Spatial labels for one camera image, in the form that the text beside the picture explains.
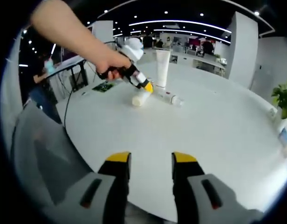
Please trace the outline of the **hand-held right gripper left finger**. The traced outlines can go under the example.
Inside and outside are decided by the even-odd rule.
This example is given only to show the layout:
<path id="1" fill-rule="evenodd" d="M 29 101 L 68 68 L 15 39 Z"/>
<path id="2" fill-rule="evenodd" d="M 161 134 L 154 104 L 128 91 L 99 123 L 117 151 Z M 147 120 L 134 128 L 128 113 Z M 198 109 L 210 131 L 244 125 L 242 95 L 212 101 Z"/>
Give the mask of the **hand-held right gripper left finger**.
<path id="1" fill-rule="evenodd" d="M 71 190 L 72 224 L 123 224 L 129 194 L 131 152 L 110 155 L 96 173 Z"/>

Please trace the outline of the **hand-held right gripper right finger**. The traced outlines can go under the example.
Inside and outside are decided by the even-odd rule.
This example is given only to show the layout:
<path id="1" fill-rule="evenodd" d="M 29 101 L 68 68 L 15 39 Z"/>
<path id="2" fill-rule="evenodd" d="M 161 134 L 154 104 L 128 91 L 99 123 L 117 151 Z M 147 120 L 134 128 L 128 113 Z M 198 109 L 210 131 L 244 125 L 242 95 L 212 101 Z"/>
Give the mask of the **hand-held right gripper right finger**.
<path id="1" fill-rule="evenodd" d="M 173 195 L 179 224 L 233 224 L 234 191 L 206 174 L 189 154 L 172 154 Z"/>

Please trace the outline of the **person's left hand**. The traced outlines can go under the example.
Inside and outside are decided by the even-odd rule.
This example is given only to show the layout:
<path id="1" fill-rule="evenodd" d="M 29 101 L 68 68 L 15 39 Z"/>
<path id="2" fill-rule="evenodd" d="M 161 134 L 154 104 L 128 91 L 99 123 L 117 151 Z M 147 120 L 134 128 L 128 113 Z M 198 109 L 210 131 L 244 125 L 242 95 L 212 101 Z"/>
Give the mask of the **person's left hand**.
<path id="1" fill-rule="evenodd" d="M 117 68 L 129 68 L 131 66 L 131 62 L 126 56 L 110 49 L 106 45 L 102 45 L 102 47 L 99 48 L 95 57 L 93 57 L 92 63 L 96 66 L 98 73 L 103 74 L 107 72 L 107 80 L 121 77 Z"/>

